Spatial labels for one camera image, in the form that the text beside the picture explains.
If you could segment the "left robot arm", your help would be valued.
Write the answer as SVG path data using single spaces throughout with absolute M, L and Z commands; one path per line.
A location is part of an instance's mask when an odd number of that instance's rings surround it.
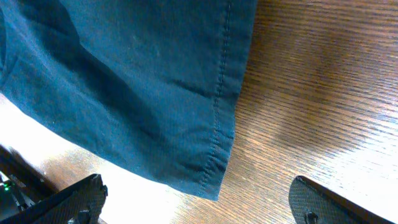
M 55 194 L 57 187 L 14 149 L 1 147 L 1 220 Z

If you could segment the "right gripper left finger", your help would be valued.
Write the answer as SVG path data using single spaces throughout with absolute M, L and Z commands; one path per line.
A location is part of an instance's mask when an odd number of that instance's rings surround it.
M 97 224 L 107 196 L 101 176 L 92 174 L 1 224 Z

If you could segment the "navy blue shorts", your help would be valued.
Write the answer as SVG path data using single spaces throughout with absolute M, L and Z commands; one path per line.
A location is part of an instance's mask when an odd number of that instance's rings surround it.
M 252 0 L 3 0 L 1 93 L 97 156 L 217 200 Z

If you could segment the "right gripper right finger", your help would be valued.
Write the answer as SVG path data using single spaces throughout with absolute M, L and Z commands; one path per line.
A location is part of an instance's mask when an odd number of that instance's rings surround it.
M 393 224 L 302 175 L 290 185 L 289 206 L 298 224 Z

